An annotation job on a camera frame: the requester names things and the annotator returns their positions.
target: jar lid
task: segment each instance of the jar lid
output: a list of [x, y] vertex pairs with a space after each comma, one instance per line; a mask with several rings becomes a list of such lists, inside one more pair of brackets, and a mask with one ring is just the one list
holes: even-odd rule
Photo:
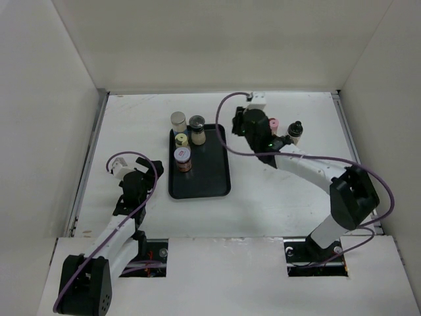
[[190, 159], [190, 150], [186, 147], [179, 147], [174, 152], [174, 158], [179, 163], [185, 163]]
[[291, 137], [300, 137], [302, 133], [303, 133], [303, 125], [301, 124], [299, 120], [288, 126], [288, 134]]
[[276, 118], [270, 118], [269, 119], [269, 126], [270, 127], [278, 127], [279, 126], [279, 121]]
[[181, 124], [186, 120], [186, 116], [183, 112], [177, 111], [171, 114], [172, 124]]
[[193, 115], [189, 119], [189, 125], [194, 130], [201, 130], [205, 126], [205, 119], [200, 115]]
[[181, 145], [183, 147], [186, 147], [188, 144], [189, 139], [187, 138], [187, 135], [183, 133], [179, 133], [176, 135], [176, 144]]

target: white lid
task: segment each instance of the white lid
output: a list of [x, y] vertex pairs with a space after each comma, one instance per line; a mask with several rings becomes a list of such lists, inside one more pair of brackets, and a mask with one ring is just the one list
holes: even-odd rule
[[174, 158], [179, 163], [185, 163], [190, 159], [190, 150], [186, 147], [179, 147], [174, 152]]

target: glass jar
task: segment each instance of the glass jar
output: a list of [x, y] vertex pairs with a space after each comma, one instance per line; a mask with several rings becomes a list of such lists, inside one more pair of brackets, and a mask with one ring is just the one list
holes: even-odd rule
[[187, 172], [191, 169], [191, 153], [186, 147], [179, 147], [174, 152], [177, 168], [181, 172]]
[[174, 136], [176, 136], [179, 133], [183, 133], [188, 138], [187, 133], [187, 123], [186, 123], [186, 116], [183, 112], [174, 112], [171, 114], [171, 124], [172, 124], [172, 130], [174, 132]]
[[195, 145], [203, 145], [206, 141], [205, 119], [200, 115], [194, 115], [189, 119], [191, 127], [191, 141]]
[[303, 125], [299, 120], [288, 126], [288, 135], [291, 136], [294, 145], [297, 145], [301, 135], [303, 135]]

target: white wall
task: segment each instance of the white wall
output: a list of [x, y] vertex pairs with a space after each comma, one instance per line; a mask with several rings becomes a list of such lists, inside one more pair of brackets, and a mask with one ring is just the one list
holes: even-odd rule
[[[396, 195], [384, 221], [421, 304], [421, 1], [394, 0], [341, 92], [360, 158]], [[380, 205], [385, 211], [387, 204]]]
[[0, 314], [34, 315], [98, 94], [51, 0], [0, 2]]
[[391, 0], [53, 0], [97, 87], [334, 90]]

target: white enclosure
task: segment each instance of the white enclosure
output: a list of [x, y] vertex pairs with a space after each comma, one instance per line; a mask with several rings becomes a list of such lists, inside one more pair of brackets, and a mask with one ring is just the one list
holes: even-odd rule
[[341, 90], [419, 304], [420, 17], [419, 0], [0, 0], [1, 313], [37, 310], [27, 280], [43, 288], [68, 224], [100, 88]]
[[[364, 238], [342, 237], [341, 241], [348, 248]], [[376, 236], [364, 254], [345, 254], [352, 267], [349, 278], [301, 280], [287, 275], [282, 241], [170, 239], [168, 248], [174, 255], [168, 257], [167, 277], [154, 282], [121, 278], [107, 315], [420, 316], [392, 237]], [[81, 252], [87, 245], [86, 238], [59, 240], [37, 316], [55, 315], [51, 306], [62, 262], [69, 252]], [[135, 293], [136, 299], [128, 299]]]

